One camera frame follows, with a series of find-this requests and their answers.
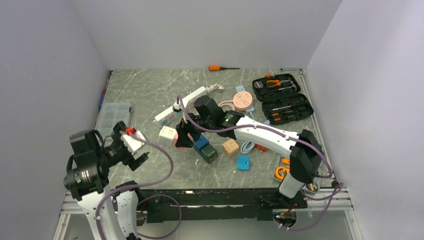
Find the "dark blue cube adapter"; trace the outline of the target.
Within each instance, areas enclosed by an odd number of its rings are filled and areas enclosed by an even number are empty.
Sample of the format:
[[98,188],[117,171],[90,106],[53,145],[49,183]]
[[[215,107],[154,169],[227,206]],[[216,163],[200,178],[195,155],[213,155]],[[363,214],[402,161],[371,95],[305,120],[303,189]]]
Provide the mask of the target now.
[[210,142],[206,139],[206,137],[203,134],[201,134],[199,139],[193,142],[193,149],[197,153],[200,153],[200,151],[209,144]]

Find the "pink round plug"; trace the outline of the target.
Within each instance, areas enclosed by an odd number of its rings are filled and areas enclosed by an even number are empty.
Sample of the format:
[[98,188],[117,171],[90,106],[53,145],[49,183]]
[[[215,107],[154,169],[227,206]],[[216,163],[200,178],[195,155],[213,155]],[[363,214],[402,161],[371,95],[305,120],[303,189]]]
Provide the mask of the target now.
[[253,96],[247,91],[240,91],[233,96],[232,103],[237,110],[247,111],[253,106]]

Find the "green cube plug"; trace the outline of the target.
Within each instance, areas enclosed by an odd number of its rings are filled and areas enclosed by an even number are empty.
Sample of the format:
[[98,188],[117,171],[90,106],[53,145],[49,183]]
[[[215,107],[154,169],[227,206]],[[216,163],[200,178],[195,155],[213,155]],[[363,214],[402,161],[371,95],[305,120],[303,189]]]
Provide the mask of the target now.
[[217,157],[218,157],[218,152],[216,151],[216,149],[211,146],[210,144],[206,145],[205,147],[203,147],[200,151],[199,151],[200,156],[202,157],[202,159],[208,163],[211,164],[212,162],[214,162]]

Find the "wooden cube plug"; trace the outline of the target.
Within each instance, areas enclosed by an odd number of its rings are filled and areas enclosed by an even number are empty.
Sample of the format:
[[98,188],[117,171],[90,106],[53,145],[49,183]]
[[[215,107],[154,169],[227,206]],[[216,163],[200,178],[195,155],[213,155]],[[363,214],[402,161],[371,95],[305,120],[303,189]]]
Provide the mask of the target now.
[[235,155],[240,149],[240,146],[234,139],[229,139],[222,144],[222,151],[227,157]]

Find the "pink plug adapter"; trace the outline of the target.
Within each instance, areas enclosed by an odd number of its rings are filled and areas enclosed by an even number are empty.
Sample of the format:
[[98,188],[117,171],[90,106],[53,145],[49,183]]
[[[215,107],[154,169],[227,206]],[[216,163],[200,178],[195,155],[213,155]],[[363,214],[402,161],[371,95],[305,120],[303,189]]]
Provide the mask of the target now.
[[177,147],[177,146],[176,146],[176,144],[177,144],[177,140],[178,140],[178,137],[179,137],[179,135],[178,135],[178,133],[176,132],[176,133],[175,133],[175,135],[174,135],[174,138],[173,138],[172,146],[173,146],[175,149],[180,150],[180,151],[183,151],[183,152],[187,152],[188,150],[190,150],[191,148],[187,148],[187,147]]

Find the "white cube plug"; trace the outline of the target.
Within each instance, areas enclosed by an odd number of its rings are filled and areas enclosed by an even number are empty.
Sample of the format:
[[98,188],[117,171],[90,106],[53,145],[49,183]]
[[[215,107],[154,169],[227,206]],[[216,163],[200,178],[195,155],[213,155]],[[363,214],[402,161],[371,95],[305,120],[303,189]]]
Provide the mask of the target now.
[[163,126],[158,134],[159,142],[165,146],[173,147],[173,139],[177,130],[169,126]]

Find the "small blue plug adapter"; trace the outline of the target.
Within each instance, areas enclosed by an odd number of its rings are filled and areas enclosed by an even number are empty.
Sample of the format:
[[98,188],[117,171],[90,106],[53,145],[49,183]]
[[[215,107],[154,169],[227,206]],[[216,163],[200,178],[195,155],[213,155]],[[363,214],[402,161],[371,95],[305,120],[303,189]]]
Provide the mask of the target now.
[[248,171],[253,165],[254,163],[247,155],[239,155],[236,158],[236,168],[240,171]]

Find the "red cube adapter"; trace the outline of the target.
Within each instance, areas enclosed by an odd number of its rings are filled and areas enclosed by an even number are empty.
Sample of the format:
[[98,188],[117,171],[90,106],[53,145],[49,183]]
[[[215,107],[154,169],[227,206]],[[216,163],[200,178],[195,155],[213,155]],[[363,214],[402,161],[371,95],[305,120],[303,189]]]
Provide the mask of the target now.
[[260,152],[267,152],[268,151],[268,148],[267,147],[264,147],[264,146],[262,146],[260,144],[255,144],[254,145],[254,148],[257,149]]

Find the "blue power strip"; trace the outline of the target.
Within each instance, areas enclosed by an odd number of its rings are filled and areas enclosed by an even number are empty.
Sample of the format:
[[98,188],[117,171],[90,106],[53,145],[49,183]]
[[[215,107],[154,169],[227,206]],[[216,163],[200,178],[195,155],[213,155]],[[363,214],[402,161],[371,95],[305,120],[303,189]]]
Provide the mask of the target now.
[[[236,86],[236,87],[235,87],[235,89],[236,89],[237,93],[238,93],[238,92],[241,92],[241,91],[246,91],[246,89],[245,89],[245,88],[244,88],[244,86],[242,86],[242,85]],[[252,113],[254,110],[255,110],[255,108],[254,108],[254,106],[252,105],[252,107],[251,107],[250,109],[246,110],[245,112],[247,112],[247,113]]]

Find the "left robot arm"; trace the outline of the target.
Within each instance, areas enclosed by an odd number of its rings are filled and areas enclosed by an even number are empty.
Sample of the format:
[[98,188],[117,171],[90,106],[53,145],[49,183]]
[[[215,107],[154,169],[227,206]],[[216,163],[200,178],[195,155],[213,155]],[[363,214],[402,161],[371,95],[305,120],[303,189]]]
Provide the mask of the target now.
[[70,136],[73,155],[66,165],[63,184],[77,201],[96,240],[138,240],[136,211],[144,203],[141,190],[110,187],[110,168],[123,164],[132,171],[148,159],[144,144],[130,135],[143,135],[123,121],[115,124],[111,143],[98,130],[84,130]]

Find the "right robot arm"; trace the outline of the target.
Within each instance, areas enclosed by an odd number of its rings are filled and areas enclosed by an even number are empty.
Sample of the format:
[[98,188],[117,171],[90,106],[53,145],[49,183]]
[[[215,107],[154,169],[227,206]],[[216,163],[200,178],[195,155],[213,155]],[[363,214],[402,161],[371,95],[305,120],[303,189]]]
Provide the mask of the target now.
[[306,129],[300,133],[281,130],[241,112],[224,111],[207,95],[199,97],[194,106],[197,115],[186,110],[181,96],[173,105],[175,112],[182,113],[182,119],[175,128],[175,146],[191,148],[202,133],[215,133],[223,138],[253,142],[288,157],[289,173],[281,180],[275,194],[276,203],[282,208],[289,207],[300,189],[316,178],[318,168],[325,160],[314,134]]

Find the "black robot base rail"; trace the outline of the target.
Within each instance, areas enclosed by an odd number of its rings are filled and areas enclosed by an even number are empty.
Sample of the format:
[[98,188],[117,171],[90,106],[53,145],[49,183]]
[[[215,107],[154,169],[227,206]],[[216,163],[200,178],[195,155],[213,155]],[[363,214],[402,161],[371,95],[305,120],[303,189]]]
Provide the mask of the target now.
[[256,219],[271,221],[280,212],[306,209],[306,198],[298,192],[287,198],[275,187],[142,189],[137,214],[145,214],[148,223],[192,220]]

